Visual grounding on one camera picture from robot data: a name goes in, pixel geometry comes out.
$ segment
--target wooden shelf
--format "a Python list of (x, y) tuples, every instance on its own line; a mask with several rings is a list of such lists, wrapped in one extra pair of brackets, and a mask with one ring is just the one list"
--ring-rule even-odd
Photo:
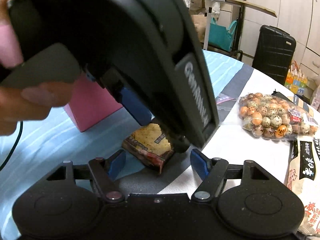
[(244, 5), (245, 7), (252, 8), (254, 10), (266, 13), (266, 14), (271, 15), (273, 17), (277, 17), (277, 14), (275, 11), (268, 9), (266, 7), (263, 7), (263, 6), (256, 5), (254, 3), (244, 1), (244, 0), (217, 0), (217, 2), (227, 3), (227, 4), (231, 4), (231, 5), (236, 5), (236, 6), (237, 5), (238, 6)]

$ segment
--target black suitcase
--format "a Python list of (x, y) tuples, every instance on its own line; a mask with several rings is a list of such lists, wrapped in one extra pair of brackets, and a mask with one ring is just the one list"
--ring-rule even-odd
[(262, 25), (252, 67), (284, 85), (296, 41), (285, 31)]

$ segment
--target black cable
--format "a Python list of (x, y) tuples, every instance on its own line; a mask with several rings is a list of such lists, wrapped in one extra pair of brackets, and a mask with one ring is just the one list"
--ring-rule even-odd
[(0, 171), (1, 171), (1, 170), (5, 167), (5, 165), (8, 163), (8, 161), (10, 160), (10, 158), (11, 158), (11, 156), (12, 156), (15, 148), (17, 147), (18, 142), (19, 142), (19, 140), (20, 140), (20, 138), (21, 138), (21, 135), (22, 135), (22, 129), (23, 129), (23, 122), (21, 121), (21, 122), (20, 122), (19, 134), (18, 134), (18, 136), (17, 136), (17, 138), (16, 138), (16, 141), (14, 142), (14, 144), (13, 144), (13, 146), (12, 146), (12, 148), (11, 148), (9, 154), (8, 154), (8, 156), (6, 157), (6, 159), (4, 160), (4, 162), (1, 164), (1, 166), (0, 166)]

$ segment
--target table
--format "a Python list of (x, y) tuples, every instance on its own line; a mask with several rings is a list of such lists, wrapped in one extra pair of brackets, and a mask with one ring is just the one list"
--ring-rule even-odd
[[(249, 92), (271, 94), (276, 89), (285, 96), (293, 96), (287, 88), (242, 62), (215, 52), (204, 51), (204, 55), (217, 95), (223, 93), (237, 98)], [(236, 111), (236, 108), (218, 110), (220, 121), (226, 125), (219, 127), (203, 153), (209, 158), (220, 157), (233, 164), (243, 164), (244, 160), (252, 159), (284, 182), (289, 143), (253, 138), (240, 126), (228, 124), (238, 121)], [(315, 118), (320, 120), (320, 113), (314, 112)], [(3, 239), (17, 238), (11, 207), (14, 200), (35, 181), (63, 160), (84, 164), (97, 156), (111, 156), (120, 149), (122, 140), (138, 127), (125, 109), (120, 109), (85, 133), (75, 128), (62, 108), (53, 109), (44, 121), (26, 122), (16, 152), (0, 172), (0, 231)], [(10, 137), (0, 137), (0, 162), (12, 147), (16, 135), (17, 132)], [(191, 169), (190, 150), (175, 154), (160, 176), (127, 154), (127, 164), (116, 184), (124, 193), (187, 192), (191, 196), (201, 180)], [(228, 181), (226, 189), (239, 183)], [(83, 181), (78, 185), (90, 187)]]

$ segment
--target blue tablecloth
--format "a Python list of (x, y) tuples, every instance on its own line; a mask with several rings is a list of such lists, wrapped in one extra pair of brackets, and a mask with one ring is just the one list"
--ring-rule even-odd
[[(215, 52), (204, 51), (204, 56), (217, 96), (242, 68), (243, 63)], [(17, 238), (18, 231), (11, 216), (12, 205), (19, 195), (44, 174), (63, 160), (84, 164), (97, 156), (109, 157), (121, 148), (123, 139), (138, 127), (137, 122), (123, 108), (84, 133), (77, 130), (63, 108), (52, 109), (44, 121), (25, 122), (15, 152), (0, 172), (0, 231), (3, 239)], [(0, 137), (0, 162), (10, 151), (17, 134), (18, 131), (9, 137)], [(126, 166), (118, 178), (143, 168), (140, 161), (127, 154)], [(169, 179), (164, 182), (164, 186), (168, 183)]]

